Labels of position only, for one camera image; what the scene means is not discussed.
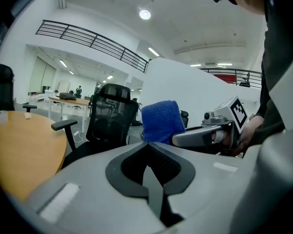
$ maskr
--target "white cable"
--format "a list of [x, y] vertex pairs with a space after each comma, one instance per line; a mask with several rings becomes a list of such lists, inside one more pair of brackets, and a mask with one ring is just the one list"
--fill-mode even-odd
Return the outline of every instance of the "white cable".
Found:
[[[84, 139], [80, 137], [80, 132], [81, 132], [80, 129], [78, 129], [78, 128], [74, 128], [74, 131], [76, 131], [76, 132], [74, 133], [74, 135], [73, 135], [73, 139], [74, 139], [74, 141], [75, 141], [76, 143], [82, 142]], [[78, 135], [78, 137], [81, 139], [80, 141], [76, 141], [76, 140], [75, 140], [75, 136], [76, 136], [76, 135]]]

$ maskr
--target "robotic arm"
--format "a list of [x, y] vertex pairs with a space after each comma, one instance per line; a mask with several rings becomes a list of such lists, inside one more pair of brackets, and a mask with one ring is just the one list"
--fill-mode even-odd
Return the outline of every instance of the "robotic arm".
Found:
[[240, 143], [240, 135], [247, 119], [248, 116], [239, 98], [233, 97], [213, 111], [206, 112], [201, 127], [174, 134], [171, 143], [181, 148], [207, 147], [221, 143], [226, 131], [231, 136], [229, 150], [234, 149]]

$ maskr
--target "white label strip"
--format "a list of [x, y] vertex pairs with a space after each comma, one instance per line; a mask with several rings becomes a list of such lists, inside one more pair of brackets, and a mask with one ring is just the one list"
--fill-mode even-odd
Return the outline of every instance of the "white label strip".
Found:
[[238, 170], [238, 168], [236, 166], [229, 166], [229, 165], [225, 165], [225, 164], [222, 164], [222, 163], [218, 163], [218, 162], [215, 162], [213, 164], [213, 167], [216, 167], [218, 169], [222, 169], [222, 170], [225, 170], [225, 171], [228, 171], [228, 172], [236, 172], [236, 170]]
[[55, 224], [79, 191], [79, 186], [67, 183], [60, 192], [40, 212], [40, 216], [51, 224]]

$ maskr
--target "person's hand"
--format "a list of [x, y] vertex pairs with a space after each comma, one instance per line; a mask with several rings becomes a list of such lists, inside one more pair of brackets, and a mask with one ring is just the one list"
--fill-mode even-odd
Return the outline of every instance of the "person's hand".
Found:
[[241, 133], [241, 141], [237, 148], [235, 148], [231, 155], [237, 156], [239, 153], [244, 152], [254, 135], [257, 127], [263, 123], [264, 119], [261, 116], [254, 116], [244, 127]]

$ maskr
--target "red object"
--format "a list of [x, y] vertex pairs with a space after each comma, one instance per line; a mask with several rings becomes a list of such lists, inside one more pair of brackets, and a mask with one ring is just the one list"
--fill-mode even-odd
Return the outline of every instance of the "red object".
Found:
[[225, 81], [226, 83], [235, 83], [236, 82], [235, 75], [214, 75], [214, 76]]

